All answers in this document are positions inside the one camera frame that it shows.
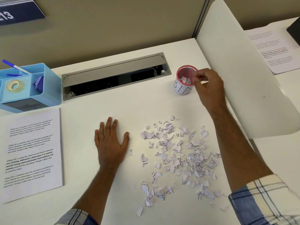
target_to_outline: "desk number sign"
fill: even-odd
[[[0,26],[46,18],[33,0],[0,3]]]

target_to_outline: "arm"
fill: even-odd
[[[100,129],[95,130],[100,170],[88,189],[73,206],[74,209],[81,209],[89,213],[98,224],[101,224],[108,193],[118,167],[125,157],[129,142],[129,133],[126,132],[123,143],[119,144],[116,132],[118,121],[114,120],[111,126],[111,120],[112,118],[109,117],[105,131],[103,122],[100,123]]]
[[[196,71],[193,82],[200,100],[215,125],[224,169],[231,191],[247,183],[273,174],[250,147],[248,141],[227,109],[223,81],[210,69]]]

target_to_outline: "hand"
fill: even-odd
[[[208,81],[208,83],[201,84],[201,81]],[[227,110],[224,83],[216,71],[211,69],[195,71],[193,83],[210,115],[219,113],[220,110]]]
[[[129,132],[124,134],[123,143],[120,145],[116,130],[118,120],[115,119],[112,126],[111,122],[112,118],[109,117],[106,122],[105,130],[104,123],[100,123],[100,129],[95,130],[95,144],[98,149],[100,169],[113,169],[117,171],[127,151]]]

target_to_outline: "pink mesh pen holder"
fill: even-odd
[[[177,70],[173,88],[178,95],[187,95],[193,89],[192,73],[195,71],[197,69],[191,65],[184,65]]]

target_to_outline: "pen holder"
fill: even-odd
[[[192,73],[195,71],[197,71],[197,69],[191,65],[184,65],[177,70],[176,80],[173,88],[178,95],[187,95],[193,89],[194,84]],[[182,77],[185,77],[187,79],[189,78],[190,84],[182,82]]]
[[[62,102],[62,79],[45,64],[0,70],[0,109],[13,113],[57,106]]]

